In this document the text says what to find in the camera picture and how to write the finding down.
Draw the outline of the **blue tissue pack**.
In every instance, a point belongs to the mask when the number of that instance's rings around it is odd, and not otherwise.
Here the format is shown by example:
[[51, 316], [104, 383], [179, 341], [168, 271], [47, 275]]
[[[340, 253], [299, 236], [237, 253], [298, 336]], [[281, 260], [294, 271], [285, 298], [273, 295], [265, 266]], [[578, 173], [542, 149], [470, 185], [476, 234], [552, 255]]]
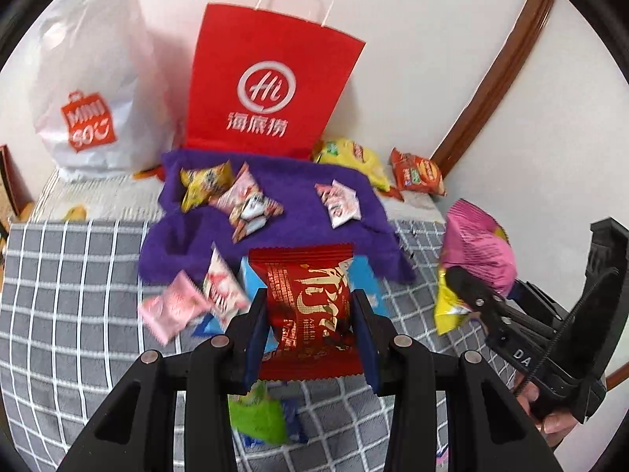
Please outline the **blue tissue pack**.
[[[366, 256], [355, 256], [348, 275], [351, 290], [361, 289], [364, 291], [373, 312], [382, 317], [389, 317], [389, 310], [383, 301], [381, 287], [374, 276], [368, 258]], [[254, 299], [259, 289], [267, 286], [250, 267], [247, 258], [241, 260], [238, 280], [250, 301]], [[223, 332], [224, 330], [221, 328], [217, 318], [207, 313], [192, 332], [192, 336], [209, 338]]]

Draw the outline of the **orange Lays chips bag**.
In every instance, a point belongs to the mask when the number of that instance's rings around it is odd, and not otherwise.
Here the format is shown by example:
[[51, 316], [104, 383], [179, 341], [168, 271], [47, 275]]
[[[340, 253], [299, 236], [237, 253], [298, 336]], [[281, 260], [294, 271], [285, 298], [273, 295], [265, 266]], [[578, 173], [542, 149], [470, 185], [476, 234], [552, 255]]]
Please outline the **orange Lays chips bag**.
[[432, 160], [394, 148], [391, 150], [389, 162], [398, 190], [436, 196], [447, 195], [441, 171]]

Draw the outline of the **pink panda snack packet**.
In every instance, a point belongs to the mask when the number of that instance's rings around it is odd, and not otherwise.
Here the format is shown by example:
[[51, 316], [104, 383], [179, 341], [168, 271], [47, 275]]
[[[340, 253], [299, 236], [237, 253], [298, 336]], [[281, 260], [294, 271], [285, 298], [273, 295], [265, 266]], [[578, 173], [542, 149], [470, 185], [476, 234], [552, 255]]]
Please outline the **pink panda snack packet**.
[[234, 243], [283, 214], [283, 205], [262, 192], [247, 163], [241, 166], [231, 187], [221, 196], [211, 198], [209, 204], [228, 216], [229, 224], [234, 227], [231, 236]]

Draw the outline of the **pink yellow snack bag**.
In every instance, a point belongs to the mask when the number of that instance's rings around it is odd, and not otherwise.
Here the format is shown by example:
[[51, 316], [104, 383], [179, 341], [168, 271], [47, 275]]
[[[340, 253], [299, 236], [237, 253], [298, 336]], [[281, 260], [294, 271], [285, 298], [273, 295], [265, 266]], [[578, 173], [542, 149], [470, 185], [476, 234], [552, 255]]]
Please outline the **pink yellow snack bag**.
[[439, 335], [461, 326], [472, 313], [468, 302], [447, 286], [446, 273], [451, 266], [463, 267], [501, 295], [509, 294], [517, 278], [515, 254], [504, 229], [491, 215], [464, 199], [457, 200], [446, 217], [434, 308]]

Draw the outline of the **green blue snack packet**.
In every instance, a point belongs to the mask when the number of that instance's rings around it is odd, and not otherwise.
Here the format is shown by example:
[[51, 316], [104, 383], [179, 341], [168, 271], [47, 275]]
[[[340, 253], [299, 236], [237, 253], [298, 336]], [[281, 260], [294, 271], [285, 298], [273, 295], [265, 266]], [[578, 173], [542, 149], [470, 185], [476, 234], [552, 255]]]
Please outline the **green blue snack packet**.
[[274, 397], [263, 380], [246, 395], [229, 395], [228, 409], [231, 427], [246, 450], [308, 442], [294, 398]]

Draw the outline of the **fruit print newspaper sheet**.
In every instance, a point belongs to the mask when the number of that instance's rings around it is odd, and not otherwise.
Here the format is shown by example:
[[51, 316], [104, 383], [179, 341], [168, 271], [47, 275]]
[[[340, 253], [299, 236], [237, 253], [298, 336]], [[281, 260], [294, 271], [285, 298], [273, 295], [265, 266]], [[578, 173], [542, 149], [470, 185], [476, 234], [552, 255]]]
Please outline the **fruit print newspaper sheet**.
[[34, 205], [33, 222], [61, 221], [81, 207], [86, 219], [157, 222], [163, 215], [158, 201], [163, 183], [155, 178], [118, 176], [67, 182], [55, 171]]

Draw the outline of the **red Haidilao paper bag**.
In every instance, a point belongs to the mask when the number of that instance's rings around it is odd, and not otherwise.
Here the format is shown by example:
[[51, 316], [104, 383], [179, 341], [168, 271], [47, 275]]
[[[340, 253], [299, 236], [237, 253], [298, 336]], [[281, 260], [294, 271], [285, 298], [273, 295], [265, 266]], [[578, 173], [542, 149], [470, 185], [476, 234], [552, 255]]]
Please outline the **red Haidilao paper bag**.
[[308, 159], [362, 50], [324, 22], [208, 4], [183, 147]]

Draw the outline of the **yellow Lays chips bag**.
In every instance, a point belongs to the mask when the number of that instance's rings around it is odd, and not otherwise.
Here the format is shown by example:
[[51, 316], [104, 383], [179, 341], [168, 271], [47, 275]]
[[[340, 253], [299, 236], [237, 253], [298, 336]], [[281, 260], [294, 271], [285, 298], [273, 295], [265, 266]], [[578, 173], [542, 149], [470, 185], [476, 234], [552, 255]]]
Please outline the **yellow Lays chips bag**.
[[359, 171], [369, 179], [373, 188], [382, 192], [390, 190], [390, 181], [379, 156], [349, 138], [334, 138], [321, 142], [313, 152], [313, 161]]

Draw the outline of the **yellow crispy snack packet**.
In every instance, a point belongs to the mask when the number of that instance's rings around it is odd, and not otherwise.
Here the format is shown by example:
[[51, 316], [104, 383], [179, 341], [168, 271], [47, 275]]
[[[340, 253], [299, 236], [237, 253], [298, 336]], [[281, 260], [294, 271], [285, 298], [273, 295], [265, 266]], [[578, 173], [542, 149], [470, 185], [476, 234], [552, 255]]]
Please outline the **yellow crispy snack packet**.
[[235, 181], [229, 161], [199, 170], [181, 168], [179, 178], [186, 189], [180, 203], [182, 212], [210, 203], [211, 199], [223, 195]]

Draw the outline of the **framed picture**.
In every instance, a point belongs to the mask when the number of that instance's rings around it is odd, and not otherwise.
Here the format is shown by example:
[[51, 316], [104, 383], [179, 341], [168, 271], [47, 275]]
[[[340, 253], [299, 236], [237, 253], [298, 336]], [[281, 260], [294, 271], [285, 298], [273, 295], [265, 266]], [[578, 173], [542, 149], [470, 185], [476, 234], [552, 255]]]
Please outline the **framed picture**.
[[21, 214], [22, 206], [21, 192], [19, 184], [14, 179], [11, 159], [9, 159], [9, 149], [6, 145], [1, 146], [1, 223], [9, 225], [11, 218], [18, 218]]

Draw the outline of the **grey checked blanket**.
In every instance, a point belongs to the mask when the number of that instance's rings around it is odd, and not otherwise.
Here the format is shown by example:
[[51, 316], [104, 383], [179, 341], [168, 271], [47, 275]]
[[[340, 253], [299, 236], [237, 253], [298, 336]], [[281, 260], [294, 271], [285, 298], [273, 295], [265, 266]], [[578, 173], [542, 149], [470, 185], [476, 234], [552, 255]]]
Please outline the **grey checked blanket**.
[[[136, 357], [157, 341], [138, 305], [157, 293], [136, 262], [148, 225], [27, 223], [9, 237], [1, 293], [1, 391], [15, 448], [34, 471], [54, 470]], [[359, 376], [275, 382], [307, 440], [284, 446], [235, 438], [242, 471], [379, 471], [394, 402]]]

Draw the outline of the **brown wooden door frame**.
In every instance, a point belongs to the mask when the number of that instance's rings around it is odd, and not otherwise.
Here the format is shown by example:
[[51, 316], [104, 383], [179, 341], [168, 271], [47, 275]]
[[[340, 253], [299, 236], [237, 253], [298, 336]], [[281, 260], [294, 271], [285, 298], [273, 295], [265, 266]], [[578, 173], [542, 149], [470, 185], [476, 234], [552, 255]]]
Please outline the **brown wooden door frame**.
[[528, 61], [547, 24], [555, 0], [526, 0], [511, 33], [497, 57], [433, 153], [432, 160], [447, 177], [508, 94], [520, 70]]

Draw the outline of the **light pink snack packet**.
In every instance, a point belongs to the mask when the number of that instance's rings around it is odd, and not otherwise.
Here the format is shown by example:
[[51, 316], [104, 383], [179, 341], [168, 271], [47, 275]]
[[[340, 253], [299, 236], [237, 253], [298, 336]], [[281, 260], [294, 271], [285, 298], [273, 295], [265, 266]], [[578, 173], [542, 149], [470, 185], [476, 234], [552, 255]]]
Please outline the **light pink snack packet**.
[[171, 342], [191, 320], [209, 311], [208, 299], [185, 271], [180, 271], [159, 295], [145, 299], [138, 308], [143, 323], [161, 345]]

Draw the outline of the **pink Lotso candy packet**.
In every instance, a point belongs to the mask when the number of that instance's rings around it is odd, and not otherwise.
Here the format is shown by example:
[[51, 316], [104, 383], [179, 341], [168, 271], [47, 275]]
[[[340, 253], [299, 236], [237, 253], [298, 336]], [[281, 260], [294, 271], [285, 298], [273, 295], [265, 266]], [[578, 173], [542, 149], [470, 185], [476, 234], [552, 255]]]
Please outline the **pink Lotso candy packet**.
[[350, 221], [361, 220], [361, 210], [356, 192], [333, 180], [331, 184], [316, 183], [316, 193], [326, 208], [331, 228], [336, 229]]

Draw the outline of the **red snack packet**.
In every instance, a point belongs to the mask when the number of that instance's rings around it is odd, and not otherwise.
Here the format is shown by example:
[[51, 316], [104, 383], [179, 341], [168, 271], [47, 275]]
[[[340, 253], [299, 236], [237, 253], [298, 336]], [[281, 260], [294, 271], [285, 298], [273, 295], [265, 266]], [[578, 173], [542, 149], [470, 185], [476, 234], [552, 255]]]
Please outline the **red snack packet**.
[[269, 382], [361, 375], [351, 323], [350, 243], [254, 248], [252, 270], [267, 286], [268, 319], [277, 341], [260, 378]]

